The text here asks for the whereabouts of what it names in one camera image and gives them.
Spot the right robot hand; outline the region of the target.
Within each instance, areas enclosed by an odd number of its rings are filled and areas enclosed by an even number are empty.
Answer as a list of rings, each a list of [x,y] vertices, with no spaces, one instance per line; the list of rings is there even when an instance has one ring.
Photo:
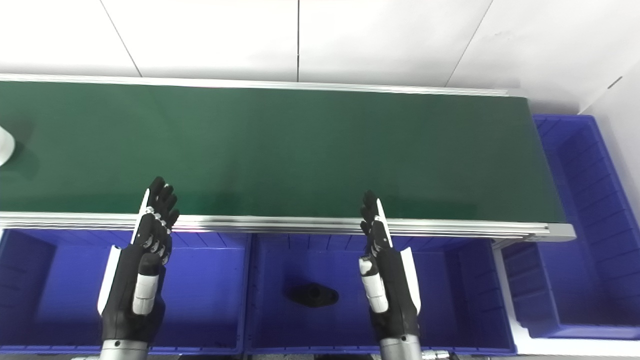
[[[359,224],[366,236],[359,274],[377,341],[418,337],[421,299],[411,248],[394,248],[381,200],[364,193]]]

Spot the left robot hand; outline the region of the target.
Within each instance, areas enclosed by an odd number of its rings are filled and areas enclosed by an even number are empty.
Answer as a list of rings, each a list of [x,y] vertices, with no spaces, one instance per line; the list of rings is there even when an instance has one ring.
[[[165,315],[162,287],[177,202],[174,187],[154,178],[142,196],[130,242],[110,250],[97,304],[103,341],[153,343]]]

